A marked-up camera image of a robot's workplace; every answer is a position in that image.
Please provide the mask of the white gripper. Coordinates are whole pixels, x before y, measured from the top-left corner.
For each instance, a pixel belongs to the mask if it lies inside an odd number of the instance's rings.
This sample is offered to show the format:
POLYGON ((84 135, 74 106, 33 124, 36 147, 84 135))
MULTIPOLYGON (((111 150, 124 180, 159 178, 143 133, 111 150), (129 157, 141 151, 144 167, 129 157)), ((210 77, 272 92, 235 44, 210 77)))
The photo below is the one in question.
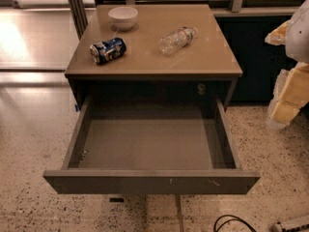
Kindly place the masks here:
MULTIPOLYGON (((284 45, 289 23, 287 20, 268 33, 265 42, 284 45)), ((271 100, 267 109, 266 123, 270 129, 282 130, 309 102, 309 64, 298 62, 289 71, 282 69, 277 76, 275 95, 276 101, 271 100)))

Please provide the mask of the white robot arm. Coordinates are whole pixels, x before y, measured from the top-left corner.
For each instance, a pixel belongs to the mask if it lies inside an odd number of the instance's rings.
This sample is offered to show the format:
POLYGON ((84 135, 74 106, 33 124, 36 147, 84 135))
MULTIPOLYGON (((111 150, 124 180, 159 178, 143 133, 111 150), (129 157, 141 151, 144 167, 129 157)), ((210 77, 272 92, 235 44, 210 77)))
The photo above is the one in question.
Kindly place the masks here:
POLYGON ((296 60, 294 68, 282 69, 278 74, 267 109, 267 125, 282 130, 309 102, 309 0, 305 0, 290 20, 270 32, 265 42, 284 45, 286 55, 296 60))

